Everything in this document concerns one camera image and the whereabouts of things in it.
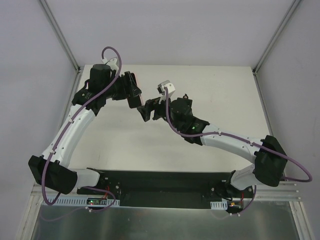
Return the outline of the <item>black phone pink case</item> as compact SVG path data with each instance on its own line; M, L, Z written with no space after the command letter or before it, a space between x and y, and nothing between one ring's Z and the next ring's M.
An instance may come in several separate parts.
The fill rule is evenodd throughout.
M139 96L129 96L127 98L128 105L131 109L135 109L143 105L141 94Z

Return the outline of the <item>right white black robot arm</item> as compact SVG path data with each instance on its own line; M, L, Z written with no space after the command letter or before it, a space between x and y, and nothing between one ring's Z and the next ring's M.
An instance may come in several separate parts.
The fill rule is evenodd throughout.
M259 139L222 131L216 125L195 117L192 100L184 97L168 102L150 99L137 110L145 122L163 119L172 124L178 134L191 144L215 147L249 161L249 166L230 173L225 183L225 192L230 197L237 197L245 188L257 184L277 187L282 180L288 161L279 141L271 135Z

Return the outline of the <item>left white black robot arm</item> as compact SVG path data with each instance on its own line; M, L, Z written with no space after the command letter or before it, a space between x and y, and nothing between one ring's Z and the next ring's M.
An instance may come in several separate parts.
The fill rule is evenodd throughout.
M96 169L70 169L72 154L86 128L98 115L107 100L126 100L131 109L140 107L142 91L136 76L126 71L116 76L113 64L95 64L89 79L75 93L68 116L40 156L31 156L28 166L35 182L58 193L67 195L74 188L88 187L94 194L105 191L106 183Z

